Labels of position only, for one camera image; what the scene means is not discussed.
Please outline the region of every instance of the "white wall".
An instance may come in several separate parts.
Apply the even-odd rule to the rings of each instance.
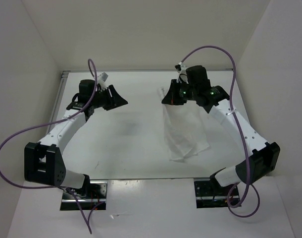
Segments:
[[[188,52],[218,45],[242,55],[269,0],[23,0],[61,69],[174,69]],[[188,63],[231,68],[206,50]]]
[[[239,64],[251,124],[281,147],[275,175],[296,238],[302,238],[302,1],[272,0]]]
[[[12,133],[47,122],[59,85],[59,71],[36,27],[18,0],[0,0],[0,143]],[[10,141],[0,154],[0,168],[23,183],[23,150],[40,129]],[[20,189],[0,179],[0,238],[6,237]]]

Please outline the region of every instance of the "folded cloth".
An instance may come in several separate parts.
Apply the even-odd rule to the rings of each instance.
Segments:
[[[161,101],[167,91],[163,87],[158,89]],[[194,101],[182,106],[162,104],[162,107],[164,141],[170,151],[170,160],[182,162],[209,147],[200,109]]]

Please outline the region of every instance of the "white cloth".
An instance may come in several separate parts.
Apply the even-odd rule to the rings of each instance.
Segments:
[[[163,87],[158,89],[161,101],[167,91]],[[188,101],[182,106],[162,106],[164,141],[170,151],[170,160],[182,162],[209,147],[196,102]]]

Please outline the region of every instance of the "white table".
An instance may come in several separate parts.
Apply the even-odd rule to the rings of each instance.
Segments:
[[[159,103],[154,90],[158,86],[168,86],[175,73],[108,72],[108,74],[110,75],[108,83],[113,83],[119,94],[134,107],[95,112],[66,147],[63,154],[64,161],[69,169],[88,173],[93,179],[139,179],[108,182],[106,210],[94,212],[91,219],[92,236],[88,233],[79,211],[59,210],[61,190],[23,189],[8,238],[294,237],[277,184],[272,177],[264,177],[255,183],[261,196],[261,206],[251,218],[238,219],[230,214],[227,208],[196,208],[193,179],[182,177],[205,177],[218,168],[233,165],[243,158],[236,144],[225,134],[223,128],[203,114],[211,149],[185,163],[168,160],[167,154],[161,150],[161,144],[156,144],[158,135],[149,134],[156,126],[161,131],[158,118],[149,121],[140,119],[144,119],[149,113],[142,107],[144,105],[148,109],[152,108],[152,113],[155,115],[162,113],[154,107]],[[231,74],[228,71],[208,73],[212,84],[219,84],[225,90],[229,90]],[[62,116],[66,105],[77,91],[79,81],[85,78],[90,78],[90,75],[69,74],[59,106],[58,118]],[[237,86],[234,103],[246,117]],[[131,117],[128,113],[131,111],[139,116]],[[137,138],[130,140],[120,138],[114,141],[114,137],[119,136],[120,131],[128,136],[128,132],[118,125],[123,123],[122,120],[127,123],[131,120],[138,123],[135,134],[131,135]],[[148,151],[142,156],[138,145],[147,142]],[[117,150],[117,146],[121,145],[124,151],[122,153]],[[100,162],[98,170],[95,170],[98,161]],[[32,185],[32,183],[25,182],[25,185]],[[240,184],[240,194],[243,190],[244,184]],[[251,190],[243,206],[236,209],[236,212],[246,214],[251,212],[255,205],[256,197]]]
[[[104,111],[97,109],[88,122],[74,135],[63,153],[69,170],[88,174],[92,179],[153,179],[208,177],[215,171],[238,164],[244,157],[228,133],[200,109],[210,148],[185,160],[170,161],[163,139],[163,112],[157,94],[168,88],[176,72],[107,72],[107,84],[129,104]],[[212,85],[230,90],[232,71],[208,72]],[[60,119],[78,92],[82,79],[89,73],[69,73],[62,100],[57,106]],[[247,118],[237,85],[234,104]]]

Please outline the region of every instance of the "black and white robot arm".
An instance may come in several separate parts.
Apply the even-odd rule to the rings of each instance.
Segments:
[[[62,119],[45,137],[37,143],[28,143],[24,150],[24,175],[27,181],[47,184],[56,187],[69,187],[86,191],[90,184],[88,175],[75,173],[66,169],[62,153],[74,134],[88,121],[94,109],[103,107],[111,110],[128,104],[114,89],[113,85],[106,87],[102,78],[98,77],[98,90],[89,106],[78,115],[69,118],[81,110],[89,101],[95,87],[94,80],[82,80],[71,104],[66,108]]]
[[[163,98],[162,103],[168,105],[183,105],[188,100],[196,101],[197,105],[215,118],[223,128],[236,141],[243,152],[243,144],[233,113],[236,114],[242,128],[250,163],[251,179],[253,183],[274,170],[280,147],[277,143],[269,144],[260,136],[234,108],[231,111],[229,95],[220,86],[210,85],[207,72],[201,65],[190,68],[177,65],[177,70],[185,72],[187,81],[171,80],[170,89]],[[238,165],[221,169],[210,176],[210,181],[215,190],[231,184],[247,181],[247,166],[243,161]]]

